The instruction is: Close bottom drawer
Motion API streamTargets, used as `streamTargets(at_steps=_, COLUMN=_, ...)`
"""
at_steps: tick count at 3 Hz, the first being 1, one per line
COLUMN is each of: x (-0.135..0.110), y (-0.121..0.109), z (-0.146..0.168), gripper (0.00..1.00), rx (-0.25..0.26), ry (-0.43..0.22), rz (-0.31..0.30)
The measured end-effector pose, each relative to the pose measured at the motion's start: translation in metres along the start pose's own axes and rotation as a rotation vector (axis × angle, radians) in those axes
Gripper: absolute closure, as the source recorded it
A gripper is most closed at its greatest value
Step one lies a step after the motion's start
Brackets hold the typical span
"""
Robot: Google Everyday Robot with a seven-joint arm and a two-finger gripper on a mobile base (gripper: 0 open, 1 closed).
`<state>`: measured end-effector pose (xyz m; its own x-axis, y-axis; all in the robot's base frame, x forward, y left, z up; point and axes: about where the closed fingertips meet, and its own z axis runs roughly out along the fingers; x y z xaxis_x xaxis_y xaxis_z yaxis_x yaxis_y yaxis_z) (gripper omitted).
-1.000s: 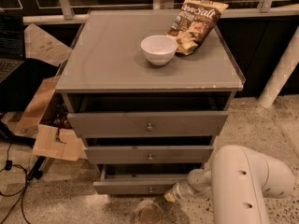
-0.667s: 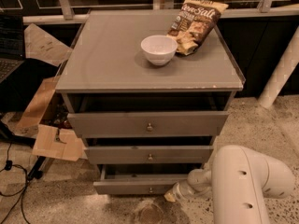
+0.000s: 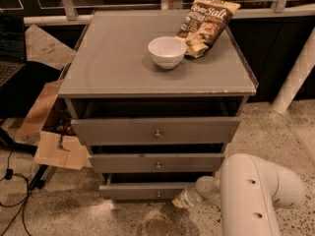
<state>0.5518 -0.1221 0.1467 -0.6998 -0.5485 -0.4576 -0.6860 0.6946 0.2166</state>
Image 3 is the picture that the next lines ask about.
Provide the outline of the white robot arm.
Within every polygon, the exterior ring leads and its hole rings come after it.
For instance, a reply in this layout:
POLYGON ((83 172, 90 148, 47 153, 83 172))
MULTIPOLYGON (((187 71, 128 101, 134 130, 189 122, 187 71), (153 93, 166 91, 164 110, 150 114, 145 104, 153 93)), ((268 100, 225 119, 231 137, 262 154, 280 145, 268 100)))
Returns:
POLYGON ((260 157, 236 153, 226 158, 216 177, 203 176, 172 202, 221 209, 222 236, 281 236, 275 209, 304 202, 305 187, 292 170, 260 157))

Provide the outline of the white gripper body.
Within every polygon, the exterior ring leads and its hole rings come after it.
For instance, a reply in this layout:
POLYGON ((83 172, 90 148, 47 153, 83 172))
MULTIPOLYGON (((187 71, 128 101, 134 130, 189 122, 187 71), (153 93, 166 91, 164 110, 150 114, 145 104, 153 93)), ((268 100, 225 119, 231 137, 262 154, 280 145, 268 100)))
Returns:
POLYGON ((200 177, 193 186, 182 191, 181 203, 184 207, 218 206, 221 203, 220 180, 212 176, 200 177))

